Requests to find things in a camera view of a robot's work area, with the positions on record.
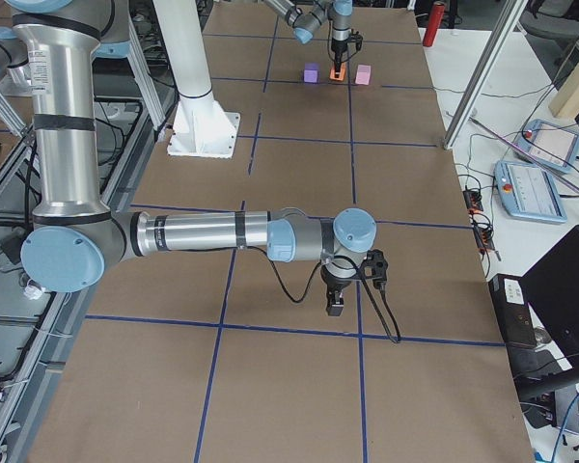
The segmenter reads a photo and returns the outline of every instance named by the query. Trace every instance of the small cube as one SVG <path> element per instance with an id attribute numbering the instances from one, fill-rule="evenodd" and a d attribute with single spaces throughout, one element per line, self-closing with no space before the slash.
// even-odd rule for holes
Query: small cube
<path id="1" fill-rule="evenodd" d="M 356 69 L 356 84 L 369 85 L 370 79 L 371 79 L 371 66 L 358 65 L 358 69 Z"/>
<path id="2" fill-rule="evenodd" d="M 317 75 L 319 74 L 318 63 L 307 63 L 305 65 L 304 81 L 309 84 L 317 83 Z"/>

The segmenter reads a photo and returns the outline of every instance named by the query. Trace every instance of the power cord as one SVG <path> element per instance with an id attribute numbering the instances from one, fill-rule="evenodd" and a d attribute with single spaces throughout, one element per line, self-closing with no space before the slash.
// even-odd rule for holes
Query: power cord
<path id="1" fill-rule="evenodd" d="M 401 342 L 400 328 L 399 328 L 399 324 L 397 323 L 397 319 L 393 315 L 393 311 L 391 310 L 390 306 L 388 305 L 388 301 L 386 300 L 385 287 L 384 286 L 377 287 L 377 290 L 379 291 L 379 297 L 381 298 L 382 303 L 384 304 L 384 307 L 386 308 L 386 312 L 388 313 L 388 316 L 390 316 L 390 319 L 392 320 L 393 325 L 395 326 L 395 334 L 397 336 L 396 338 L 391 333 L 390 328 L 388 326 L 388 323 L 384 319 L 384 315 L 382 314 L 381 309 L 379 309 L 379 306 L 377 306 L 377 302 L 375 302 L 375 298 L 373 297 L 373 294 L 371 293 L 371 289 L 369 288 L 369 285 L 367 285 L 367 277 L 365 276 L 365 273 L 362 271 L 362 269 L 360 267 L 358 267 L 358 265 L 356 265 L 356 263 L 347 256 L 334 256 L 333 259 L 345 260 L 346 262 L 349 262 L 349 264 L 353 267 L 354 271 L 356 272 L 356 275 L 358 275 L 358 278 L 360 279 L 360 282 L 363 284 L 363 288 L 365 289 L 365 292 L 367 292 L 367 296 L 369 297 L 369 300 L 371 301 L 373 309 L 375 310 L 375 313 L 377 314 L 377 318 L 379 318 L 379 321 L 382 324 L 384 331 L 386 332 L 386 337 L 392 343 L 399 344 Z"/>

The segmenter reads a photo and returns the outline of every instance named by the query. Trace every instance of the black band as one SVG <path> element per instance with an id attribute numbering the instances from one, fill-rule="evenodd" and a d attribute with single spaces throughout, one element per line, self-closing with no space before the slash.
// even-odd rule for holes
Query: black band
<path id="1" fill-rule="evenodd" d="M 180 94 L 180 96 L 184 96 L 185 98 L 189 98 L 189 99 L 198 99 L 198 98 L 203 98 L 204 96 L 209 95 L 212 92 L 212 87 L 210 87 L 210 90 L 208 90 L 205 94 L 199 95 L 199 96 L 189 96 L 189 95 L 185 95 L 185 94 Z"/>
<path id="2" fill-rule="evenodd" d="M 169 251 L 167 241 L 165 241 L 165 222 L 167 215 L 157 215 L 154 218 L 154 242 L 158 251 Z"/>
<path id="3" fill-rule="evenodd" d="M 235 245 L 244 249 L 247 247 L 247 225 L 244 211 L 234 214 L 235 219 Z"/>
<path id="4" fill-rule="evenodd" d="M 13 56 L 11 55 L 11 53 L 9 52 L 9 50 L 7 50 L 7 48 L 0 43 L 0 49 L 2 51 L 4 51 L 4 54 L 7 55 L 7 58 L 9 58 L 9 64 L 13 62 Z"/>
<path id="5" fill-rule="evenodd" d="M 80 32 L 100 41 L 100 31 L 93 26 L 83 22 L 64 19 L 63 17 L 50 16 L 48 14 L 16 14 L 13 16 L 13 26 L 24 24 L 40 24 L 42 26 L 59 27 L 61 29 L 70 29 L 71 31 Z"/>
<path id="6" fill-rule="evenodd" d="M 137 226 L 139 225 L 139 216 L 142 215 L 141 212 L 135 212 L 131 217 L 131 230 L 129 231 L 129 237 L 131 238 L 131 249 L 133 254 L 138 258 L 143 257 L 142 250 L 139 249 L 139 242 L 137 240 Z"/>
<path id="7" fill-rule="evenodd" d="M 105 220 L 111 220 L 112 213 L 107 211 L 101 214 L 95 215 L 81 215 L 78 217 L 46 217 L 43 215 L 35 215 L 35 224 L 40 225 L 86 225 L 86 224 L 96 224 L 98 222 L 104 222 Z"/>
<path id="8" fill-rule="evenodd" d="M 332 223 L 332 219 L 319 219 L 321 226 L 321 256 L 323 259 L 331 259 L 335 256 L 335 232 Z"/>
<path id="9" fill-rule="evenodd" d="M 100 31 L 101 37 L 105 36 L 105 34 L 107 34 L 109 32 L 109 30 L 112 28 L 112 25 L 114 24 L 114 19 L 116 18 L 116 2 L 114 0 L 112 0 L 111 4 L 112 4 L 112 7 L 111 7 L 111 12 L 109 14 L 109 19 L 107 20 L 107 24 L 105 25 L 103 30 Z"/>
<path id="10" fill-rule="evenodd" d="M 37 114 L 34 117 L 35 130 L 86 130 L 94 132 L 95 120 L 63 116 L 62 114 Z"/>

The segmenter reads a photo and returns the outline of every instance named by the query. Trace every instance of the white desk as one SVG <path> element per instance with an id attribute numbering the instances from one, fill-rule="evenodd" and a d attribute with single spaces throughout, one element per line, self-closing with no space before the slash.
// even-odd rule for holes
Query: white desk
<path id="1" fill-rule="evenodd" d="M 483 52 L 484 45 L 489 37 L 486 31 L 448 31 L 440 30 L 432 48 L 426 49 L 427 61 L 433 85 L 437 89 L 464 90 L 470 79 L 476 62 Z M 532 92 L 548 85 L 549 77 L 542 68 L 532 48 L 520 33 L 513 33 L 509 38 L 504 52 L 488 79 L 483 92 L 492 95 L 521 95 Z M 536 106 L 543 92 L 527 95 L 521 98 L 494 98 L 481 96 L 477 103 L 477 119 L 491 127 L 500 134 L 508 134 L 519 130 L 521 124 Z M 556 120 L 551 116 L 548 103 L 555 96 L 554 90 L 537 109 L 532 119 L 540 118 L 553 121 L 559 125 L 569 125 L 572 120 Z M 460 94 L 447 91 L 438 91 L 438 101 L 442 112 L 444 124 L 448 126 L 451 118 L 447 112 L 453 113 L 461 99 Z M 483 133 L 471 123 L 467 123 L 454 146 L 455 162 L 466 164 L 469 159 L 469 141 L 474 133 Z M 512 159 L 512 154 L 507 153 L 506 147 L 498 141 L 487 140 L 483 137 L 474 137 L 472 143 L 472 161 L 470 167 L 488 173 L 493 173 L 495 162 L 506 156 Z M 457 166 L 460 174 L 466 170 Z M 479 178 L 482 186 L 488 186 L 490 178 L 471 172 Z M 579 176 L 569 175 L 579 185 Z M 465 178 L 460 178 L 461 184 L 465 184 Z M 561 184 L 557 185 L 561 194 L 569 194 Z M 510 273 L 523 275 L 537 260 L 539 260 L 551 247 L 564 236 L 572 227 L 579 224 L 579 200 L 563 200 L 568 222 L 564 225 L 545 225 L 527 221 L 512 220 L 499 201 L 497 193 L 491 202 L 491 191 L 484 189 L 482 203 L 488 216 L 493 217 L 495 226 L 494 242 L 498 249 L 501 261 L 491 255 L 491 266 L 487 278 L 496 273 Z M 549 345 L 549 350 L 554 356 L 561 357 L 562 353 L 557 346 Z M 561 362 L 563 368 L 569 368 L 568 362 Z M 528 432 L 536 450 L 543 458 L 549 459 L 557 430 L 543 428 L 535 430 L 529 425 Z M 579 459 L 579 450 L 573 451 L 572 447 L 579 444 L 579 436 L 567 436 L 568 447 L 560 446 L 558 462 L 573 462 Z"/>

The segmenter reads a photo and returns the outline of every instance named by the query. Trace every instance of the computer monitor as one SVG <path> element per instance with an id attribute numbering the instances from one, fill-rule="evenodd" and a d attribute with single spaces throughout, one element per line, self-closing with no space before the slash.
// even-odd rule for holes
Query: computer monitor
<path id="1" fill-rule="evenodd" d="M 519 281 L 524 296 L 574 368 L 579 367 L 579 225 Z"/>

